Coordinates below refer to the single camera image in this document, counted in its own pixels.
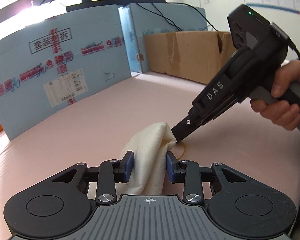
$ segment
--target cardboard box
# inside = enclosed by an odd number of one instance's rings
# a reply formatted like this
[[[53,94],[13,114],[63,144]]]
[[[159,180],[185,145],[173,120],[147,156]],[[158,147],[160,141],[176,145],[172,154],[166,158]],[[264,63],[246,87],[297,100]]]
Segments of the cardboard box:
[[[236,51],[230,32],[190,31],[145,36],[150,69],[208,84]]]
[[[151,3],[140,3],[147,10],[160,14]],[[193,8],[183,4],[154,3],[160,12],[183,31],[206,30],[206,20]],[[197,8],[203,16],[205,10]],[[150,70],[144,36],[156,33],[175,32],[176,28],[154,13],[137,4],[119,8],[123,36],[131,71],[145,73]]]
[[[27,26],[0,40],[0,123],[11,140],[130,76],[117,5]]]

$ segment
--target circular pad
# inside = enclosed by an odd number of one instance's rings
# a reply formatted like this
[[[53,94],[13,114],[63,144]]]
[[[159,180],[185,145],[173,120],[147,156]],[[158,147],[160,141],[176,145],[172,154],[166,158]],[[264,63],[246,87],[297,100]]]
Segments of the circular pad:
[[[3,215],[13,234],[55,239],[87,221],[92,207],[75,184],[43,181],[8,200]]]
[[[63,208],[64,202],[61,198],[46,195],[35,197],[27,204],[27,210],[38,217],[48,217],[57,214]]]
[[[237,209],[249,216],[264,216],[273,209],[272,202],[263,196],[247,195],[239,198],[235,203]]]

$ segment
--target blue finger pad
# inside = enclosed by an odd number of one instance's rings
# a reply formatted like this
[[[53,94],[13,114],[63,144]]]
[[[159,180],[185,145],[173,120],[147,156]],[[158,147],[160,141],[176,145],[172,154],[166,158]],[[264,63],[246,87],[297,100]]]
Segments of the blue finger pad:
[[[133,170],[133,167],[134,167],[134,155],[133,155],[133,152],[132,152],[130,154],[130,156],[129,156],[127,162],[126,162],[125,168],[124,168],[124,181],[125,182],[129,181],[131,172]]]
[[[175,181],[175,176],[174,176],[174,172],[173,172],[173,162],[171,160],[171,158],[169,157],[169,154],[166,155],[166,169],[167,169],[167,173],[169,176],[169,180],[171,183],[173,183]]]

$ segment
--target pink foam mat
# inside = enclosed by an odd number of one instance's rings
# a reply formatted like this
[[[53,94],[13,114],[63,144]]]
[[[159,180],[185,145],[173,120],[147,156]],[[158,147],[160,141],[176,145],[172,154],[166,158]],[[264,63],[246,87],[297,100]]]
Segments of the pink foam mat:
[[[167,75],[138,74],[83,99],[9,141],[0,133],[0,240],[11,233],[3,218],[14,194],[75,164],[98,166],[118,158],[138,131],[154,122],[173,127],[186,117],[203,85]],[[211,166],[222,162],[300,200],[300,133],[273,125],[249,100],[184,140],[184,158]],[[175,150],[178,157],[181,149]],[[204,183],[205,197],[211,196]],[[163,194],[182,194],[167,179]]]

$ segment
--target gray handle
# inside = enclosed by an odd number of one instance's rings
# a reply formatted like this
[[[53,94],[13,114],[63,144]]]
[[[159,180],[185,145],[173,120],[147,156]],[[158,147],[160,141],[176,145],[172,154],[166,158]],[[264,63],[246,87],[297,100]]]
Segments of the gray handle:
[[[298,82],[291,83],[289,89],[300,98],[300,84]],[[249,97],[252,100],[263,99],[268,105],[278,102],[277,98],[272,97],[271,93],[261,86],[256,87]]]

